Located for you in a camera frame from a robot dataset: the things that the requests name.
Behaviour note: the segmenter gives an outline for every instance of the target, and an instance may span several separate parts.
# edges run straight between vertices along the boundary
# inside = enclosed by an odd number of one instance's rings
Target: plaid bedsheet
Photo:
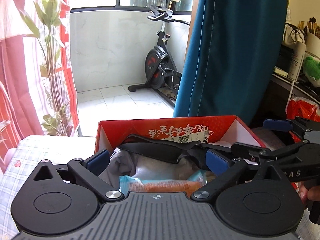
[[[20,141],[0,184],[0,240],[18,233],[12,219],[11,203],[37,164],[49,159],[65,164],[73,158],[87,159],[94,154],[95,138],[32,135]]]

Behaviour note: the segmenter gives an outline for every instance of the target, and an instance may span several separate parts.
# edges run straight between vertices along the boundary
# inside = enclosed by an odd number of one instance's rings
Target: window frame
[[[168,7],[170,0],[166,1],[166,6]],[[186,11],[175,11],[175,2],[173,5],[173,14],[175,15],[191,15],[191,12]],[[87,11],[138,11],[138,12],[148,12],[150,8],[139,7],[139,6],[123,6],[120,5],[120,0],[116,0],[115,6],[96,6],[96,7],[81,7],[81,8],[71,8],[70,13],[76,12],[87,12]]]

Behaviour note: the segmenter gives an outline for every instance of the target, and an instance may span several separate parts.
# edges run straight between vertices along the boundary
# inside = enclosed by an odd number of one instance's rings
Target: finger
[[[320,201],[320,186],[315,186],[309,189],[308,199],[312,201]]]
[[[299,185],[299,196],[303,203],[306,203],[308,199],[308,190],[304,186],[303,182]]]

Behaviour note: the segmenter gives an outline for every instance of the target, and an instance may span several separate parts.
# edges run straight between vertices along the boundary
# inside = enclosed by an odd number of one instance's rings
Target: white tile floor
[[[80,127],[83,136],[96,136],[101,120],[171,118],[173,108],[152,89],[130,93],[129,85],[80,92]]]

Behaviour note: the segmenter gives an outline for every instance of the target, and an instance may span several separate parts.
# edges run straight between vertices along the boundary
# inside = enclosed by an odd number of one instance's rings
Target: bike handlebar
[[[152,5],[150,8],[153,15],[148,15],[148,19],[151,21],[164,21],[168,23],[179,22],[190,26],[189,22],[172,18],[172,11],[169,11],[167,8],[154,5]]]

